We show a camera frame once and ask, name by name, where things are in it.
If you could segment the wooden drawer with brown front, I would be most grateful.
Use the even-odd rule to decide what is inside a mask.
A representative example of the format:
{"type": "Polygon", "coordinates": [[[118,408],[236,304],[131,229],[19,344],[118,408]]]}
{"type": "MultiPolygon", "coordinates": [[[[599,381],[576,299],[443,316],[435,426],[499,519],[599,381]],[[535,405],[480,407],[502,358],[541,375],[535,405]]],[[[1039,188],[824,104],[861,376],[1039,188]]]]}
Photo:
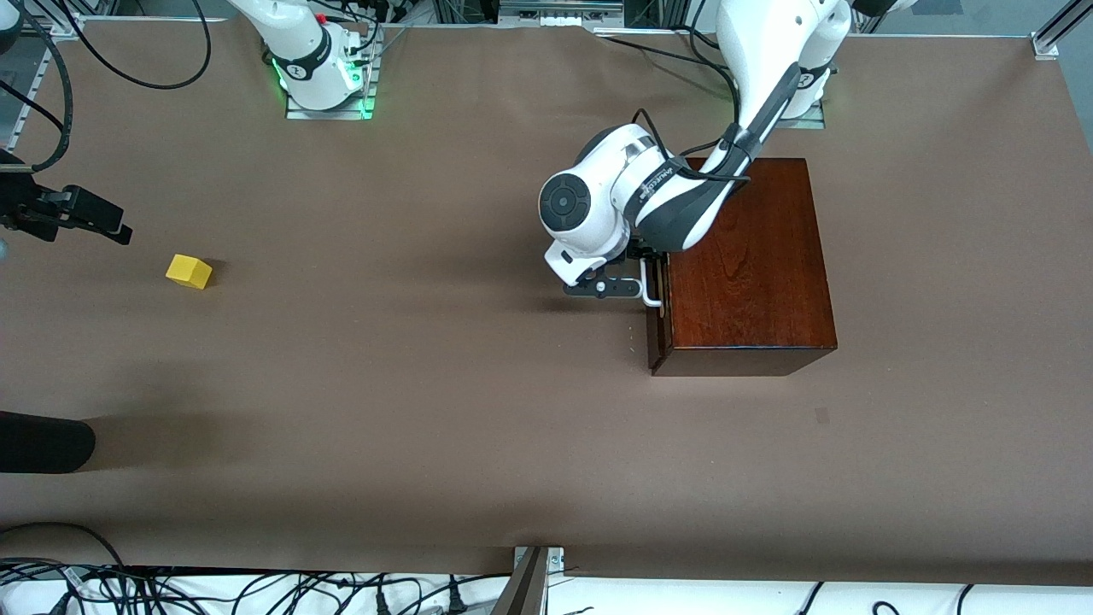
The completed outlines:
{"type": "Polygon", "coordinates": [[[665,272],[666,260],[659,257],[658,260],[651,260],[651,262],[656,262],[658,289],[663,298],[663,307],[660,310],[646,307],[647,363],[649,370],[655,375],[663,363],[665,355],[670,354],[671,331],[670,326],[668,326],[668,332],[666,332],[666,318],[670,315],[665,272]]]}

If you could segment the dark brown wooden cabinet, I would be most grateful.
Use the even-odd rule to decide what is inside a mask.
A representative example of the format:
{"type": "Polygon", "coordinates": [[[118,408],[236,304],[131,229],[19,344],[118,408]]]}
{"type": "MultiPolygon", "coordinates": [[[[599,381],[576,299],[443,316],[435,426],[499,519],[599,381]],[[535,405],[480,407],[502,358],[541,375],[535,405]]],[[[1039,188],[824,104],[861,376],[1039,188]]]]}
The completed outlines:
{"type": "Polygon", "coordinates": [[[670,354],[655,377],[785,377],[839,346],[801,157],[763,157],[705,237],[666,255],[670,354]]]}

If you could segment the aluminium frame beam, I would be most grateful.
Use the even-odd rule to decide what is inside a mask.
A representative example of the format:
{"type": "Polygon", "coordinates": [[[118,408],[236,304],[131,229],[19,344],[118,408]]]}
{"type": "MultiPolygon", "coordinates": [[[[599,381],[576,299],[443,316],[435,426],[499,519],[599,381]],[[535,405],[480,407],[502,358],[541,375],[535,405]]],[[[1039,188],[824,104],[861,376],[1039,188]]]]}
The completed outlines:
{"type": "Polygon", "coordinates": [[[514,570],[489,615],[546,615],[546,554],[534,546],[514,570]]]}

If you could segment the perforated aluminium side rail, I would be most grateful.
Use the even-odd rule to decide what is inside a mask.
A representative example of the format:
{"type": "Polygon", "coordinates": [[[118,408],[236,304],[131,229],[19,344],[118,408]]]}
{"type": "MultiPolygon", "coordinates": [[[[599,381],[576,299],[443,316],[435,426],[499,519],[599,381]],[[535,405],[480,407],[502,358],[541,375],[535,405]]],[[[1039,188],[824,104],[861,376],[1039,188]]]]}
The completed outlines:
{"type": "Polygon", "coordinates": [[[38,173],[48,170],[62,159],[70,147],[74,125],[72,82],[67,64],[60,55],[51,32],[39,19],[30,15],[23,0],[0,0],[0,152],[11,153],[24,132],[27,118],[38,114],[58,132],[57,143],[50,155],[39,163],[0,162],[0,173],[38,173]],[[35,74],[11,71],[3,56],[14,50],[19,42],[31,34],[43,45],[40,59],[35,63],[35,74]],[[54,67],[60,79],[63,110],[60,115],[45,108],[38,94],[47,70],[54,67]]]}

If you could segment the grey metal frame rail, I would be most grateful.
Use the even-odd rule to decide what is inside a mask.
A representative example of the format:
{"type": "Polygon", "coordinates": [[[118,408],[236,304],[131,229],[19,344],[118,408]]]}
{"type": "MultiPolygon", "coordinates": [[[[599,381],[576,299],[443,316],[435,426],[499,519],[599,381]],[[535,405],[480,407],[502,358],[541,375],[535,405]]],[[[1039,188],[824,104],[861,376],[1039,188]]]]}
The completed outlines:
{"type": "Polygon", "coordinates": [[[508,27],[624,27],[623,0],[497,0],[497,24],[508,27]]]}

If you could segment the black cylindrical object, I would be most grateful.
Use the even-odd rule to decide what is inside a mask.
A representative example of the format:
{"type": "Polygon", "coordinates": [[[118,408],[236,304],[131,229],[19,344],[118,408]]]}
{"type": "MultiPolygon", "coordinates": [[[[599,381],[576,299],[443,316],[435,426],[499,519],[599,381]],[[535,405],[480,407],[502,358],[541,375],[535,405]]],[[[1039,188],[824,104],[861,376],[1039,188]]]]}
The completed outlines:
{"type": "Polygon", "coordinates": [[[0,410],[0,472],[77,472],[85,466],[95,448],[95,431],[84,421],[0,410]]]}

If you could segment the yellow wooden block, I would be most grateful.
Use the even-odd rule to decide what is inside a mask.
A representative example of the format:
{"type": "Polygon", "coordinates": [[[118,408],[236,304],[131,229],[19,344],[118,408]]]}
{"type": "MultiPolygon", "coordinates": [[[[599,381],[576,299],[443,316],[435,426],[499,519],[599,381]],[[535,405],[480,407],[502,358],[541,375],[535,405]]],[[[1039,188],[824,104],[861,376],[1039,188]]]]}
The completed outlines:
{"type": "Polygon", "coordinates": [[[212,276],[213,267],[188,255],[175,255],[165,272],[165,277],[173,283],[191,289],[205,289],[212,276]]]}

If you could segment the aluminium profile with end bracket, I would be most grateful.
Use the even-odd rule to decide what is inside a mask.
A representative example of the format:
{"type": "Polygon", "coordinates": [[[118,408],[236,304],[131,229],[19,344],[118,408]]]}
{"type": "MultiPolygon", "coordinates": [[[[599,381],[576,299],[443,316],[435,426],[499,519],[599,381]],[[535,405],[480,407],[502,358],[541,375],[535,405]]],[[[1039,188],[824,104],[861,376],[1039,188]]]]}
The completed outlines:
{"type": "Polygon", "coordinates": [[[1093,0],[1066,0],[1066,3],[1031,34],[1036,60],[1058,58],[1058,43],[1093,15],[1093,0]]]}

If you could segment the silver corner bracket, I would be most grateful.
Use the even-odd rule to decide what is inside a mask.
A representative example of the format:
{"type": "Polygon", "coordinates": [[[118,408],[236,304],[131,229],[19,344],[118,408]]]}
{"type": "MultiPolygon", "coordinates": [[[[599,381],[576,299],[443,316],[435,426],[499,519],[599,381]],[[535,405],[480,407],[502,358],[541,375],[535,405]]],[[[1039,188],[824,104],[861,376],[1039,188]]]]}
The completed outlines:
{"type": "MultiPolygon", "coordinates": [[[[529,555],[531,549],[532,548],[527,548],[527,546],[520,546],[520,548],[514,549],[514,570],[519,568],[522,564],[524,557],[529,555]]],[[[548,576],[563,575],[566,572],[563,548],[542,548],[542,552],[546,554],[548,576]]]]}

